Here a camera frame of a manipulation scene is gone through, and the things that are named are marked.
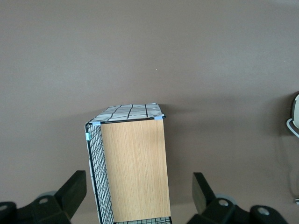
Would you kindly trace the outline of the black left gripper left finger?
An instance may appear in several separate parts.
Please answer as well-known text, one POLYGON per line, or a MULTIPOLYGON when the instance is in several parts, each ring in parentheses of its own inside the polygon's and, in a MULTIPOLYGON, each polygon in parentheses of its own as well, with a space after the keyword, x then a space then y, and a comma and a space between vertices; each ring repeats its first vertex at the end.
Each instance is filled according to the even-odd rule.
POLYGON ((76 171, 53 195, 43 195, 18 209, 19 224, 70 224, 87 192, 86 172, 76 171))

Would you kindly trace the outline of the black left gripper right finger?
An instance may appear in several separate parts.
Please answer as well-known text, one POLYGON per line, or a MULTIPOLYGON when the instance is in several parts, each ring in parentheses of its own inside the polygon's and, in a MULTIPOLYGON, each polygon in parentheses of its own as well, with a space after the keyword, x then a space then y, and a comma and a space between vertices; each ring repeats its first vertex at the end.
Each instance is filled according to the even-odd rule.
POLYGON ((197 213, 189 224, 249 224, 249 213, 224 195, 216 196, 204 175, 192 175, 192 198, 197 213))

